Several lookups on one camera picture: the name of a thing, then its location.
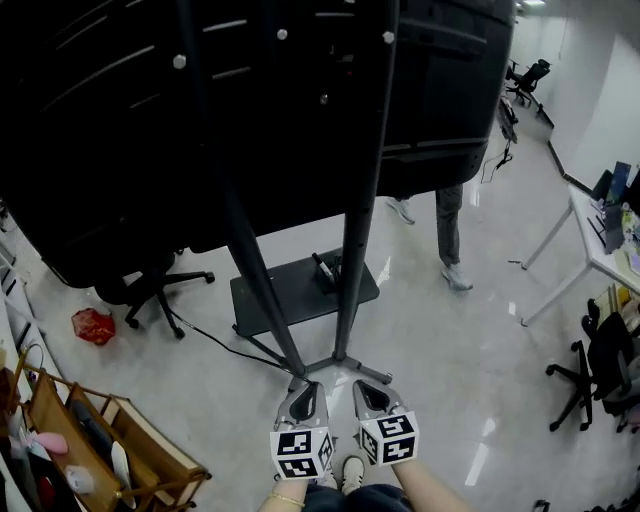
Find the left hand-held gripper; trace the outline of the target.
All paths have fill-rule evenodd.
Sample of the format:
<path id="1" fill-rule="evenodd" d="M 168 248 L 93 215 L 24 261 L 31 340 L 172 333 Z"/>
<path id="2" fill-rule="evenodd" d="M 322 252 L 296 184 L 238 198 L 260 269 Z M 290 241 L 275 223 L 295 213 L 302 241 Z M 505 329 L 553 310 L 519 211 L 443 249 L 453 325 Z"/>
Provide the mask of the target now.
<path id="1" fill-rule="evenodd" d="M 311 384 L 313 415 L 306 415 L 306 386 L 287 394 L 278 407 L 270 433 L 271 459 L 281 480 L 322 478 L 334 455 L 324 386 Z"/>

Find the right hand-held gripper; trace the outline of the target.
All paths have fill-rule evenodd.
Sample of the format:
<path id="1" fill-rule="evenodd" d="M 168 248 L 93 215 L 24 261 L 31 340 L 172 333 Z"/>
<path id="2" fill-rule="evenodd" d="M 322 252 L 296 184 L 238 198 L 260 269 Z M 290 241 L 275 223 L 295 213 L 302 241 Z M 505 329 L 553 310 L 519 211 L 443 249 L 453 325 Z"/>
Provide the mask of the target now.
<path id="1" fill-rule="evenodd" d="M 362 379 L 354 382 L 352 391 L 359 446 L 370 464 L 391 466 L 415 459 L 418 423 L 400 395 L 388 385 Z M 374 412 L 386 415 L 373 418 Z"/>

